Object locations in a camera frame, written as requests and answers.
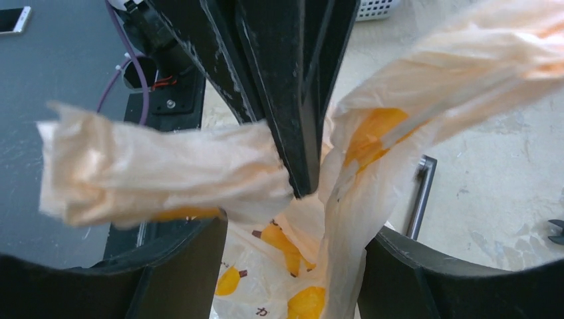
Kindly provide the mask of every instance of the gray surface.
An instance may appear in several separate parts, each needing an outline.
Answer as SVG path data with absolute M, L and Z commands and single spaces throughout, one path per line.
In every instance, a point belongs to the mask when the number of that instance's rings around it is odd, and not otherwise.
M 24 34 L 0 37 L 0 252 L 57 268 L 101 260 L 108 225 L 72 229 L 38 212 L 42 158 L 35 121 L 54 118 L 47 100 L 94 110 L 125 49 L 102 0 L 1 0 L 30 5 Z M 105 109 L 121 120 L 128 90 L 118 81 Z

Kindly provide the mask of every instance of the black metal bar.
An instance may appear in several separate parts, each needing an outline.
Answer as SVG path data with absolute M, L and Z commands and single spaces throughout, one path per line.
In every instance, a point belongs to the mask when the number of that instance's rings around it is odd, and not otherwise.
M 407 237 L 417 240 L 419 237 L 419 230 L 423 222 L 423 215 L 425 215 L 425 208 L 427 207 L 427 200 L 431 192 L 435 170 L 437 168 L 437 160 L 423 155 L 419 162 L 419 178 L 420 185 L 415 199 L 415 205 L 411 213 L 411 220 L 407 230 Z

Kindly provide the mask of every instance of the stained white surface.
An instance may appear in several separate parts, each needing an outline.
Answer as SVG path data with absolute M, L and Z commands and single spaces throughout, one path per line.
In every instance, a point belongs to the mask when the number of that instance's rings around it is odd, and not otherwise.
M 472 0 L 403 0 L 381 21 L 355 25 L 333 101 Z M 236 124 L 208 86 L 204 128 Z M 419 241 L 481 265 L 521 270 L 564 258 L 548 219 L 564 219 L 564 91 L 491 119 L 426 152 L 438 168 Z M 412 194 L 390 221 L 405 231 Z

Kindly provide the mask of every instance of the smartphone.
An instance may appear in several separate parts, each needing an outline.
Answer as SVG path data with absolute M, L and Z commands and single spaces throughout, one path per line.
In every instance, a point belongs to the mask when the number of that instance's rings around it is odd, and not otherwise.
M 31 7 L 0 10 L 0 35 L 22 33 L 31 15 Z

